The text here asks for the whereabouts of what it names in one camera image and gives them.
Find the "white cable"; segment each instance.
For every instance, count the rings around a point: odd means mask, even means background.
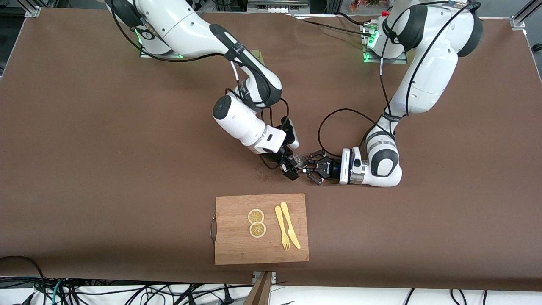
[[[231,64],[231,67],[234,69],[235,80],[236,80],[236,81],[239,81],[239,74],[237,74],[237,68],[235,67],[234,62],[231,61],[230,64]]]

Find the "teal cable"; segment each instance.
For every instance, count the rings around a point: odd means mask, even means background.
[[[60,283],[62,282],[62,279],[60,279],[58,282],[56,282],[55,289],[53,290],[53,295],[51,297],[51,305],[55,305],[55,299],[56,299],[56,292],[59,290]]]

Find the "knife blade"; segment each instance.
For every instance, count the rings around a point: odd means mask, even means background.
[[[286,202],[280,203],[280,208],[282,209],[282,214],[284,214],[284,217],[286,218],[286,222],[288,223],[288,236],[290,236],[290,239],[292,240],[292,243],[295,245],[296,248],[301,249],[301,245],[299,244],[298,237],[295,235],[294,227],[292,226],[292,220],[290,220],[290,212],[288,211],[288,205]]]

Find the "cutting board handle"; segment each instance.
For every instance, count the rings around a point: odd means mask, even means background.
[[[216,213],[215,213],[211,219],[211,233],[210,233],[213,245],[215,244],[215,241],[216,241],[216,228],[217,226],[216,226]]]

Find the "fork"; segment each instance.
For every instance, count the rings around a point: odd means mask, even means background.
[[[282,210],[280,206],[275,207],[275,214],[276,218],[279,221],[280,231],[282,231],[282,237],[280,238],[282,241],[282,247],[284,247],[285,251],[290,250],[290,239],[288,238],[288,235],[286,235],[286,230],[284,230],[284,219],[282,218]]]

